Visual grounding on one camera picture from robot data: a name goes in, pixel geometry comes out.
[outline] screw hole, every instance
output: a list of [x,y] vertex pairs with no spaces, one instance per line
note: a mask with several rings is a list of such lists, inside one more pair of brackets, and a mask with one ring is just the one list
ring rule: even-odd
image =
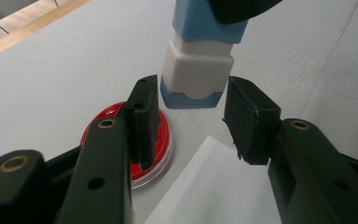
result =
[[113,126],[115,126],[115,121],[112,119],[104,119],[98,123],[98,127],[104,128],[104,129],[112,128]]
[[89,181],[89,189],[100,189],[104,185],[104,179],[96,177]]
[[299,129],[299,130],[308,130],[310,128],[309,124],[301,121],[301,120],[294,120],[291,122],[292,126]]
[[18,171],[22,167],[26,166],[29,160],[29,157],[24,155],[9,158],[8,160],[2,162],[2,164],[0,165],[0,172],[10,173]]
[[135,108],[142,108],[142,107],[144,107],[143,104],[135,104],[135,105],[133,105],[133,106],[135,106]]
[[351,185],[348,184],[346,181],[336,179],[333,182],[334,182],[334,185],[336,185],[336,187],[339,188],[339,189],[343,189],[343,190],[346,190],[346,191],[351,190]]

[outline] blue and white object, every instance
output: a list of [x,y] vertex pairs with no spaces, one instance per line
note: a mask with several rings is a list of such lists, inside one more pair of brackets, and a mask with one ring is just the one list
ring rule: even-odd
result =
[[247,21],[219,22],[208,0],[177,0],[176,31],[162,70],[161,94],[168,108],[215,107],[225,89]]

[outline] blue object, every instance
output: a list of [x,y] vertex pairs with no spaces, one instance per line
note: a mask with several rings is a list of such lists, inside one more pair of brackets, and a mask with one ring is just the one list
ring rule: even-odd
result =
[[162,99],[169,109],[197,109],[197,108],[214,108],[219,103],[222,92],[215,92],[212,95],[194,100],[186,97],[183,93],[175,93],[168,90],[164,79],[161,78],[160,90]]
[[184,40],[218,39],[239,44],[247,23],[219,22],[208,0],[176,0],[172,25]]

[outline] white block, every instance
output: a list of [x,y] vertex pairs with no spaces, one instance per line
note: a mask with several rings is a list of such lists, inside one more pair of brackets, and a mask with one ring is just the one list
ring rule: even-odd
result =
[[223,92],[234,59],[225,41],[185,41],[178,35],[169,43],[162,76],[168,89],[191,99]]

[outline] white paper sheet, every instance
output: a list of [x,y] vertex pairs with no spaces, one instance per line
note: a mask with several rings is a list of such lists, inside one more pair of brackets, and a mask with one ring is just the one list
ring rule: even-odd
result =
[[145,224],[281,223],[267,170],[208,136]]

